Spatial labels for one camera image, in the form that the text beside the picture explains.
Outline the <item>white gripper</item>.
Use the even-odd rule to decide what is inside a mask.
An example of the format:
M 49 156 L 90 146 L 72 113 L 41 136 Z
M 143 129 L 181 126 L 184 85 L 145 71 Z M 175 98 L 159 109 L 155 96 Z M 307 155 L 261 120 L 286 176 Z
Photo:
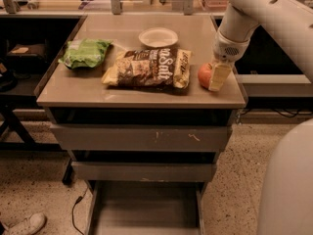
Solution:
M 218 29 L 213 41 L 213 57 L 216 63 L 213 65 L 208 89 L 219 91 L 232 67 L 226 63 L 235 63 L 245 53 L 249 44 L 249 38 L 235 32 L 228 32 Z

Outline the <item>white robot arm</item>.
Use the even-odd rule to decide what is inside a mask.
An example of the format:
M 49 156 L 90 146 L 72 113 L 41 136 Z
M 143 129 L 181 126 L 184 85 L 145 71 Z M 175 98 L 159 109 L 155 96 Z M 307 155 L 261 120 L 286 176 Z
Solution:
M 239 60 L 262 26 L 313 82 L 313 11 L 296 0 L 228 0 L 213 44 L 209 89 L 218 74 Z M 313 235 L 313 120 L 279 142 L 263 180 L 257 235 Z

